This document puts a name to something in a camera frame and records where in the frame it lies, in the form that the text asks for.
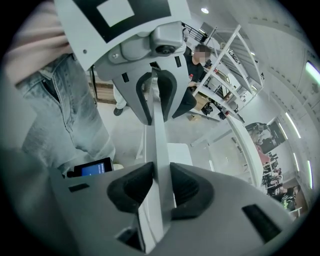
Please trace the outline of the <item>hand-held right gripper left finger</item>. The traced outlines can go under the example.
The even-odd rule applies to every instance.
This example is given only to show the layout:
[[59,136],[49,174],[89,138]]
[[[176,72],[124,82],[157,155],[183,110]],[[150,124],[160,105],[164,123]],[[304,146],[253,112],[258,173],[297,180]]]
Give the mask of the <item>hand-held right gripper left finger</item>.
[[107,195],[120,212],[137,213],[153,184],[154,164],[135,165],[128,174],[113,180]]

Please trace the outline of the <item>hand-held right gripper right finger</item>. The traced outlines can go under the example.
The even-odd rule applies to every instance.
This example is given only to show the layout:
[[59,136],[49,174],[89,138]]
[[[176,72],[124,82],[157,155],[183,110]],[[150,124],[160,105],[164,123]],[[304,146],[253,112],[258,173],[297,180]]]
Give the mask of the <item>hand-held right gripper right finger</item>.
[[212,204],[214,187],[205,177],[208,171],[199,167],[170,163],[172,189],[176,207],[171,210],[172,220],[199,217]]

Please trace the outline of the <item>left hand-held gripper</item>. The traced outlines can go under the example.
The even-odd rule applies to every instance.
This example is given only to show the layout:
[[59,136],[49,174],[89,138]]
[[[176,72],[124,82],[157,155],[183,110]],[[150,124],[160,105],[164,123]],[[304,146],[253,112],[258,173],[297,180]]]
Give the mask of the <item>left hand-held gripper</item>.
[[68,42],[84,70],[112,81],[138,119],[152,124],[143,84],[169,71],[177,89],[168,119],[188,85],[182,21],[187,0],[54,0]]

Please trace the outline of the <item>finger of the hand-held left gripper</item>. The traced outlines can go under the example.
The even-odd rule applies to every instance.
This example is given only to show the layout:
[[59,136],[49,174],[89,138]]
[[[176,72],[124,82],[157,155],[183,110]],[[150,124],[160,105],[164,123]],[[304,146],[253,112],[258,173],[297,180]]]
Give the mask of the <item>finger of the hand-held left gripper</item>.
[[177,91],[177,81],[175,76],[169,71],[160,70],[157,72],[157,85],[159,89],[163,120],[166,122]]

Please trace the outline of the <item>white wooden chair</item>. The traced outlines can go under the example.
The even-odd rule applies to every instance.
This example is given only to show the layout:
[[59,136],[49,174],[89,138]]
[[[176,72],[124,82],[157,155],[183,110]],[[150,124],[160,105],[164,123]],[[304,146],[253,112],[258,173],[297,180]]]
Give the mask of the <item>white wooden chair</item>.
[[142,133],[137,153],[145,163],[154,166],[152,185],[138,209],[139,239],[143,252],[148,255],[162,240],[171,227],[171,211],[176,208],[173,192],[170,161],[191,164],[188,146],[183,143],[168,143],[163,118],[158,78],[150,79],[147,106],[151,114],[151,125]]

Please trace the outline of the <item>large cardboard box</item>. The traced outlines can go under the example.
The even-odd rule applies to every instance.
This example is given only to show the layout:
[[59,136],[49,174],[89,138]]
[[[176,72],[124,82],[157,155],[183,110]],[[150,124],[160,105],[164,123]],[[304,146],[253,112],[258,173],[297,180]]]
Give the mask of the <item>large cardboard box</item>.
[[196,99],[196,106],[194,109],[197,111],[200,111],[209,102],[208,98],[199,92],[194,96],[194,98]]

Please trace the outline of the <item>brown wooden platform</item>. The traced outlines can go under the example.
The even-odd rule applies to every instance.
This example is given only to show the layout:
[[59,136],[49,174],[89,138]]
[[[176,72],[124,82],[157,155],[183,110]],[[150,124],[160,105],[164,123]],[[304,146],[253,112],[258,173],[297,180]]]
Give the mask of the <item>brown wooden platform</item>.
[[96,82],[95,87],[91,82],[88,84],[93,100],[96,103],[116,104],[113,93],[113,84]]

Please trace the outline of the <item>small black monitor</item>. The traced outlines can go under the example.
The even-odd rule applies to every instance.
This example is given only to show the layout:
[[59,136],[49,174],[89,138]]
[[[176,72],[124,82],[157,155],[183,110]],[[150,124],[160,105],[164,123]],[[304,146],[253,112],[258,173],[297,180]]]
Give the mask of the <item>small black monitor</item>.
[[114,170],[113,162],[110,157],[106,157],[93,162],[77,165],[66,173],[68,178],[100,175]]

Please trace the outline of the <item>black bag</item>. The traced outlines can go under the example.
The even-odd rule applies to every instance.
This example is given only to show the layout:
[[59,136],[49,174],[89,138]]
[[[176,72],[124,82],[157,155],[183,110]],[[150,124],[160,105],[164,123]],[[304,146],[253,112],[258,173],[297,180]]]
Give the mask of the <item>black bag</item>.
[[211,114],[211,112],[213,111],[213,108],[211,107],[211,104],[208,102],[202,109],[201,109],[202,113],[205,116],[208,116]]

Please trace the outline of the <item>pink sofa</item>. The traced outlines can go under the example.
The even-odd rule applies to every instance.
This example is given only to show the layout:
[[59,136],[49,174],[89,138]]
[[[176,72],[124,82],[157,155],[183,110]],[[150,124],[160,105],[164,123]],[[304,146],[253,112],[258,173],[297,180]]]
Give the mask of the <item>pink sofa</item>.
[[264,165],[268,164],[270,162],[270,157],[262,152],[262,149],[259,145],[255,145],[255,148],[258,152],[258,155],[259,155],[259,158],[260,158],[262,165],[264,166]]

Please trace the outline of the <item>white shelf rack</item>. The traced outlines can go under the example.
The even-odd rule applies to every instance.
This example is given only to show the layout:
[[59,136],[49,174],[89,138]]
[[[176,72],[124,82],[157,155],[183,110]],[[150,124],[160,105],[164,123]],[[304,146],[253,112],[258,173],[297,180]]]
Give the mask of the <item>white shelf rack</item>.
[[240,115],[246,105],[264,88],[258,61],[241,35],[242,27],[215,27],[207,39],[218,43],[213,47],[215,59],[193,95],[202,94],[223,110],[244,122]]

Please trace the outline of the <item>person's light jeans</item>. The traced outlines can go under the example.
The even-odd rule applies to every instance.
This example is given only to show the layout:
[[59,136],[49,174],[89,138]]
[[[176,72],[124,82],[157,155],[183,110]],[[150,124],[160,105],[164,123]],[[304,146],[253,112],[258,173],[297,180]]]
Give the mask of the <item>person's light jeans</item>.
[[113,159],[113,141],[90,92],[85,71],[64,54],[17,84],[36,113],[22,149],[65,173],[74,166]]

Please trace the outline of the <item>person's pink top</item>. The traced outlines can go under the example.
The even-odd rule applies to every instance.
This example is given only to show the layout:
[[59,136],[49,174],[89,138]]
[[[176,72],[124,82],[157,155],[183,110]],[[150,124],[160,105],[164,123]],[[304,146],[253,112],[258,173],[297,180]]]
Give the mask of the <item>person's pink top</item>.
[[4,70],[16,85],[72,49],[53,0],[40,3],[14,35]]

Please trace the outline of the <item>rectangular ceiling lamp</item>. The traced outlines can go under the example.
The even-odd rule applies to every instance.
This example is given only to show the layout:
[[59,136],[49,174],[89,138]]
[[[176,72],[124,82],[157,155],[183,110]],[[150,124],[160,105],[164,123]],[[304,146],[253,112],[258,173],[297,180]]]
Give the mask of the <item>rectangular ceiling lamp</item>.
[[306,62],[305,70],[318,84],[320,84],[320,72],[310,61]]

